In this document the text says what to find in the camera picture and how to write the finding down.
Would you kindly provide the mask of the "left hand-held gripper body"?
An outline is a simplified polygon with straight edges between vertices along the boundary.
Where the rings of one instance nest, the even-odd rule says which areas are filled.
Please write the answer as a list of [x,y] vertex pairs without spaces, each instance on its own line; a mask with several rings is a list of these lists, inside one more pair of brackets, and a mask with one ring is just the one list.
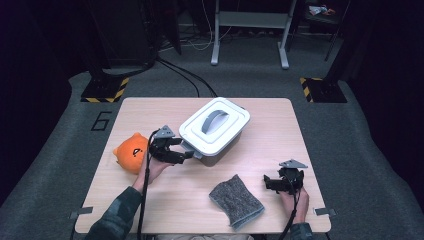
[[168,125],[155,130],[149,143],[149,153],[161,162],[170,163],[170,142],[175,137]]

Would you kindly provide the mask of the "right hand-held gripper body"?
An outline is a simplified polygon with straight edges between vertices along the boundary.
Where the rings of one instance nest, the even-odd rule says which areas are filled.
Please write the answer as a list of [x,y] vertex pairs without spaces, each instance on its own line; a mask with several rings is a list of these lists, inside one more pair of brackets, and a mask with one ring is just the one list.
[[307,165],[290,159],[279,164],[279,176],[282,180],[283,191],[287,193],[296,193],[303,187],[304,169]]

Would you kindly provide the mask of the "orange plush toy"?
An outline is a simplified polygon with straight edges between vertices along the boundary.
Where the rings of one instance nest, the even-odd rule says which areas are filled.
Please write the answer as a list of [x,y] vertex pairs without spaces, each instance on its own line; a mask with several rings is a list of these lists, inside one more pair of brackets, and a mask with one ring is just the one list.
[[137,174],[142,166],[148,147],[148,139],[139,132],[123,141],[113,150],[117,163],[126,171]]

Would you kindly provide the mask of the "grey knitted cloth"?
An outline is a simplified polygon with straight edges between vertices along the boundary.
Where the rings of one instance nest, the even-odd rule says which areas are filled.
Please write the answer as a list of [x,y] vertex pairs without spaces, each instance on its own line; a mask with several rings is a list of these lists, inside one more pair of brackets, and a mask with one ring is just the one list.
[[215,186],[209,198],[227,215],[234,231],[256,219],[265,210],[238,175]]

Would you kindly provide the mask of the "white lid with grey handle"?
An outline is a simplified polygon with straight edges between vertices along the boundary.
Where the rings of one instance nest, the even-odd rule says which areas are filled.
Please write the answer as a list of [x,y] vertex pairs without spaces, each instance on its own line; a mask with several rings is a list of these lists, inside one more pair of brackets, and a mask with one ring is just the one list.
[[179,135],[198,159],[216,156],[250,121],[250,113],[232,101],[217,97],[201,107],[179,127]]

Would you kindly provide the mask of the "person's right hand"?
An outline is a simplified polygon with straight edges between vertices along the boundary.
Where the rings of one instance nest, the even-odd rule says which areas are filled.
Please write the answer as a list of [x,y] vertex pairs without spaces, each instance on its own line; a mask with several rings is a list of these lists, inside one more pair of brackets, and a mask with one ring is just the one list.
[[290,217],[293,210],[296,210],[293,224],[304,223],[309,207],[309,195],[304,188],[301,188],[297,194],[297,200],[294,196],[286,192],[280,192],[280,199],[285,214]]

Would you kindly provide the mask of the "person's left hand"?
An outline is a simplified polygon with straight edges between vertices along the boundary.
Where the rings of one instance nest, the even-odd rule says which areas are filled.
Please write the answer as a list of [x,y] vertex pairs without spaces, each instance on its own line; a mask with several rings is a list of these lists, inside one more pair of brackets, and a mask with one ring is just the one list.
[[146,185],[151,184],[171,163],[161,162],[156,159],[151,159],[150,162],[143,161],[138,176],[132,187],[139,193],[143,192]]

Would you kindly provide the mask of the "grey tape piece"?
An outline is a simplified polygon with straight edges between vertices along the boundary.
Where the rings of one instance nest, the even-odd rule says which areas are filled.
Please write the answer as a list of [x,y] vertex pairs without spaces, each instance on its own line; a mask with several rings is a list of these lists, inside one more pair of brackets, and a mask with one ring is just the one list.
[[77,219],[79,215],[91,214],[93,207],[82,207],[75,211],[72,211],[69,215],[69,219]]
[[334,209],[329,208],[313,208],[313,211],[315,215],[322,216],[322,215],[328,215],[330,217],[337,215],[336,211]]

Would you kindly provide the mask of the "black base with hazard stripes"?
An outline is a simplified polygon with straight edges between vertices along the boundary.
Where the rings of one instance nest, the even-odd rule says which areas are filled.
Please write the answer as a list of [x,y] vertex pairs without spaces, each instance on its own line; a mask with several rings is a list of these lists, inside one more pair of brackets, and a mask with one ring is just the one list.
[[80,101],[90,103],[118,102],[128,82],[128,78],[112,78],[103,82],[91,80],[81,94]]
[[303,93],[310,103],[346,103],[341,88],[337,83],[329,83],[320,78],[300,79]]

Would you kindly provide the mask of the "dark curtain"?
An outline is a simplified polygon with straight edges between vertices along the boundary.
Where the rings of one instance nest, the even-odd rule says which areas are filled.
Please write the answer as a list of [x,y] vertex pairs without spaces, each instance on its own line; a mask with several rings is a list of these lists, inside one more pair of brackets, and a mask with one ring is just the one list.
[[0,205],[39,154],[84,70],[69,0],[0,0]]
[[352,0],[331,69],[424,214],[424,0]]

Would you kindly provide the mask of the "dark side table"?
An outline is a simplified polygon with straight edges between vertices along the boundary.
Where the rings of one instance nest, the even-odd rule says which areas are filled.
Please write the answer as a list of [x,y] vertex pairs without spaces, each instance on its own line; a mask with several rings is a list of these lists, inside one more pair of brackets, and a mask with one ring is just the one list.
[[[297,0],[293,14],[292,26],[290,28],[290,38],[288,41],[287,49],[290,49],[292,43],[294,42],[294,38],[298,33],[299,24],[301,22],[306,22],[310,26],[318,27],[319,29],[325,30],[331,35],[330,46],[325,56],[325,61],[327,61],[333,50],[345,16],[349,10],[351,1],[352,0]],[[335,10],[336,13],[330,16],[323,14],[312,16],[309,13],[309,6],[322,5]]]

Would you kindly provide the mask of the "small colourful object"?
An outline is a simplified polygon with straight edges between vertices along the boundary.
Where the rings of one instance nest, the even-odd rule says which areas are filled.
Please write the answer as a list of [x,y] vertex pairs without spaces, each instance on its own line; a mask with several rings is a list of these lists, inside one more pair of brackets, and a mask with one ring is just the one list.
[[325,5],[322,6],[309,6],[308,11],[312,16],[323,14],[326,16],[330,16],[336,13],[335,10],[331,8],[327,8]]

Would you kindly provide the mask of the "white metal stand frame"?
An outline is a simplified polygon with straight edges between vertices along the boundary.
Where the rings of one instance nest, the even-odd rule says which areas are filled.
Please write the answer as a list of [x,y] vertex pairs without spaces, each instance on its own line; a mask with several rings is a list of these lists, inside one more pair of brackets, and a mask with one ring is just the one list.
[[211,56],[211,65],[216,66],[220,52],[220,28],[221,27],[248,27],[280,29],[283,31],[281,41],[277,43],[280,64],[284,70],[289,68],[286,53],[286,42],[289,35],[294,10],[297,0],[289,0],[290,8],[287,13],[263,13],[263,12],[238,12],[223,11],[220,9],[220,0],[215,0],[215,34]]

